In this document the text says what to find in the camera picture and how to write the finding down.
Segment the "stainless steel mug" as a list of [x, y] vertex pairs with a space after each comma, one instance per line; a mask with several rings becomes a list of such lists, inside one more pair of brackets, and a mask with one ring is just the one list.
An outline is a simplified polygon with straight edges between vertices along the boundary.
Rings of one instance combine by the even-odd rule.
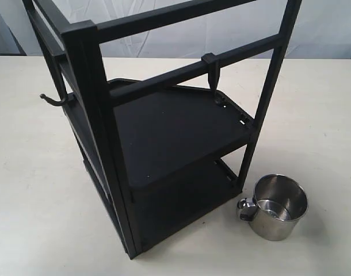
[[292, 178], [269, 174], [257, 181], [252, 197], [238, 201], [236, 209], [239, 219], [248, 222], [258, 236], [281, 241], [306, 214], [308, 198]]

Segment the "black front hook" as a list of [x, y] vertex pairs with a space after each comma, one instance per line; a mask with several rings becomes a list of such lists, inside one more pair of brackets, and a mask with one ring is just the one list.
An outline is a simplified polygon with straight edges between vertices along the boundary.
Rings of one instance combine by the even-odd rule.
[[216, 91], [220, 78], [219, 58], [213, 53], [206, 53], [201, 57], [201, 60], [207, 65], [210, 89]]

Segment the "black side hook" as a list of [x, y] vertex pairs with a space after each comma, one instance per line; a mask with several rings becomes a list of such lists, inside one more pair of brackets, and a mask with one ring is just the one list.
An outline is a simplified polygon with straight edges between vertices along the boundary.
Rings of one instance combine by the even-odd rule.
[[45, 94], [40, 94], [40, 98], [52, 106], [64, 106], [68, 102], [75, 100], [77, 97], [74, 95], [74, 93], [67, 92], [66, 85], [63, 80], [63, 78], [65, 78], [73, 91], [75, 91], [77, 84], [75, 83], [73, 71], [65, 54], [52, 55], [47, 53], [44, 55], [44, 58], [60, 100], [56, 101]]

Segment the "black metal shelf rack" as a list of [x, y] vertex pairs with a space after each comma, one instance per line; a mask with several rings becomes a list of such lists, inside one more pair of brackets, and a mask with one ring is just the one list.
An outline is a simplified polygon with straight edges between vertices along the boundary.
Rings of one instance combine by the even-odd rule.
[[146, 80], [106, 77], [100, 45], [242, 5], [186, 1], [95, 24], [70, 23], [52, 1], [24, 1], [43, 56], [65, 54], [75, 100], [60, 106], [119, 235], [135, 258], [242, 192], [301, 6], [279, 31], [216, 55], [223, 67], [272, 51], [254, 117], [212, 91], [200, 59]]

